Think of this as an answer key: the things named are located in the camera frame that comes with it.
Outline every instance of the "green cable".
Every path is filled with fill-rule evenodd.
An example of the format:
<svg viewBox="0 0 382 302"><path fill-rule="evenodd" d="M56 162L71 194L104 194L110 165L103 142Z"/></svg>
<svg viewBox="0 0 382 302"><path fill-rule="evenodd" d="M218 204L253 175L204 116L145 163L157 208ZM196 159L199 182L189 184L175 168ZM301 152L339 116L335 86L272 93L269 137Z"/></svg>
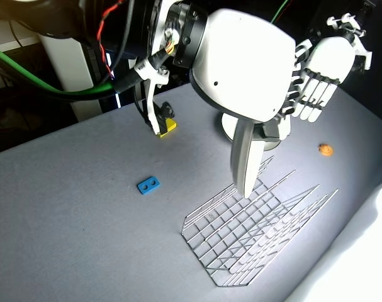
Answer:
<svg viewBox="0 0 382 302"><path fill-rule="evenodd" d="M286 5L286 3L287 3L288 1L289 1L289 0L284 0L283 4L280 5L278 11L276 12L276 14L274 15L274 17L272 18L271 23L273 23L274 20L276 20L276 18L279 16L279 13L281 12L281 10L284 8L284 6Z"/></svg>
<svg viewBox="0 0 382 302"><path fill-rule="evenodd" d="M47 84L46 82L39 79L38 77L36 77L31 72L29 72L24 67L17 64L14 60L9 58L7 55L2 53L1 51L0 51L0 60L2 60L5 64L8 64L14 70L19 72L23 77L34 82L35 84L37 84L41 88L48 90L50 92L57 93L57 94L63 94L66 96L82 96L82 95L90 95L90 94L105 92L105 91L111 91L111 92L114 91L113 85L110 82L106 82L104 84L97 85L97 86L94 86L92 88L89 88L86 90L81 90L81 91L61 91L61 90L56 89L56 88L52 87L51 85Z"/></svg>

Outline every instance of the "yellow object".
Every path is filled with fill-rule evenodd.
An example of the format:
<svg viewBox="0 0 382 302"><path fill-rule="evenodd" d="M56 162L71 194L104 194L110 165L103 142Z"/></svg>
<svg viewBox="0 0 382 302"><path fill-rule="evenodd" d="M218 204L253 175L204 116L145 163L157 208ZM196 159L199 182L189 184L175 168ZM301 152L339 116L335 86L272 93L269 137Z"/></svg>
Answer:
<svg viewBox="0 0 382 302"><path fill-rule="evenodd" d="M177 122L174 121L172 118L166 118L166 125L167 125L167 132L164 134L159 134L159 137L162 138L165 135L167 135L170 131L175 129L177 127Z"/></svg>
<svg viewBox="0 0 382 302"><path fill-rule="evenodd" d="M332 156L334 154L333 148L326 143L319 145L319 152L321 152L321 154L324 156Z"/></svg>

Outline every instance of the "red wire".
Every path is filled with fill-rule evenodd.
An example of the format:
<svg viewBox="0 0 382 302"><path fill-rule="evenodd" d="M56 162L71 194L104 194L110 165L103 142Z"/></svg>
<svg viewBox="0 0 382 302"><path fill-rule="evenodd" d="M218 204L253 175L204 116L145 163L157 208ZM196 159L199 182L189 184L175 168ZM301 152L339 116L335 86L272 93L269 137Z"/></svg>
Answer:
<svg viewBox="0 0 382 302"><path fill-rule="evenodd" d="M103 16L101 18L101 21L100 21L100 24L98 26L98 31L97 31L97 41L98 41L98 45L99 45L99 48L100 48L100 52L101 52L101 58L103 60L103 63L105 64L105 68L106 70L108 71L108 74L110 75L110 77L112 77L112 74L111 74L111 69L110 67L108 66L108 63L106 61L106 54L105 54L105 49L103 47L103 44L101 43L101 34L103 32L103 28L104 28L104 21L105 19L108 17L108 15L110 14L110 12L116 10L118 8L119 5L121 5L122 3L124 2L124 0L118 0L114 5L112 5L111 7L107 8L104 12L103 12Z"/></svg>
<svg viewBox="0 0 382 302"><path fill-rule="evenodd" d="M284 10L280 13L280 15L276 18L276 20L274 21L275 23L277 22L277 21L279 21L279 19L280 19L280 17L282 16L282 14L289 8L289 6L291 5L291 3L293 3L293 1L294 0L291 0L290 2L289 2L289 4L287 4L287 6L284 8Z"/></svg>

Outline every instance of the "light strip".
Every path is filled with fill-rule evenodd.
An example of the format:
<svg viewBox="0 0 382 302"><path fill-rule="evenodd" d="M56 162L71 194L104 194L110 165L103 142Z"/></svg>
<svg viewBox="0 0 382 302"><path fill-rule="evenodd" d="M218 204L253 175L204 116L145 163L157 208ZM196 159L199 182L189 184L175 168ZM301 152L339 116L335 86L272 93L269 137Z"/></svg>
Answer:
<svg viewBox="0 0 382 302"><path fill-rule="evenodd" d="M107 52L106 56L107 56L108 66L111 66L111 57L110 57L110 54ZM120 100L120 96L118 95L118 93L115 94L115 99L116 99L116 104L118 105L118 108L121 108L121 100Z"/></svg>

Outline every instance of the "wire basket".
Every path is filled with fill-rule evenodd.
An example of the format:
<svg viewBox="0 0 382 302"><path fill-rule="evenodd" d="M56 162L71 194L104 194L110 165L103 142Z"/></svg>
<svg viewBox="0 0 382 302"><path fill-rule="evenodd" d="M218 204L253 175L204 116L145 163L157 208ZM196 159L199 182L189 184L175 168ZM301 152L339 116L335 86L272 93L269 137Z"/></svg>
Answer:
<svg viewBox="0 0 382 302"><path fill-rule="evenodd" d="M259 176L270 161L261 164ZM293 173L270 187L257 179L248 198L232 184L185 217L182 236L217 286L254 281L338 191L307 203L317 185L282 203L272 190Z"/></svg>

